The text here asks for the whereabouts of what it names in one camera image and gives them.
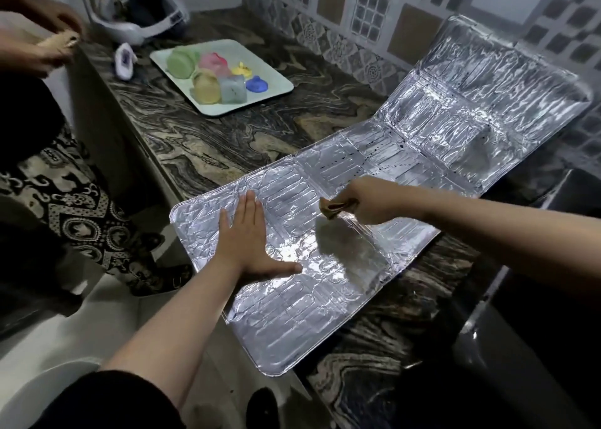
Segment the white floor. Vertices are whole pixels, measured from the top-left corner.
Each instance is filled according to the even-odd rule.
[[[135,221],[146,231],[162,231],[166,236],[155,252],[160,265],[186,263],[173,228],[160,224],[164,219],[166,213],[157,208],[146,210]],[[98,280],[98,268],[91,263],[83,268],[90,281]],[[106,359],[171,296],[134,298],[106,274],[76,314],[57,315],[0,342],[0,409],[21,386],[50,367],[74,359]],[[331,426],[323,404],[310,398],[294,373],[273,379],[257,371],[223,320],[210,339],[182,419],[191,429],[243,428],[246,403],[264,386],[274,391],[283,428]]]

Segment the black and white patterned fabric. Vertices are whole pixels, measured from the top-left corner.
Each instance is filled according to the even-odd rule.
[[[132,293],[173,289],[159,276],[135,226],[95,182],[84,154],[65,125],[41,152],[0,171],[0,194],[26,205],[74,249],[124,280]]]

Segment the black sleeve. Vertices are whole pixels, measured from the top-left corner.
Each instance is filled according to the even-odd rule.
[[[184,428],[163,392],[137,375],[101,371],[66,388],[31,429]]]

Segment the aluminum foil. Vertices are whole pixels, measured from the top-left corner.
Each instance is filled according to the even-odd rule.
[[[263,201],[267,251],[302,274],[245,285],[224,317],[257,368],[281,375],[405,269],[438,231],[411,219],[365,227],[327,221],[319,197],[374,175],[477,197],[589,106],[578,78],[464,17],[370,120],[327,137],[170,215],[192,263],[214,254],[218,212],[252,189]]]

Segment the left hand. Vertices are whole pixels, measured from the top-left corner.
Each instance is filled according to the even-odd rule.
[[[82,34],[84,23],[73,8],[56,0],[22,0],[21,13],[51,32],[71,29]]]
[[[263,205],[248,190],[241,195],[229,226],[227,211],[219,213],[219,240],[214,259],[222,259],[242,274],[267,277],[289,276],[302,272],[302,266],[293,261],[279,261],[265,251],[267,232]]]

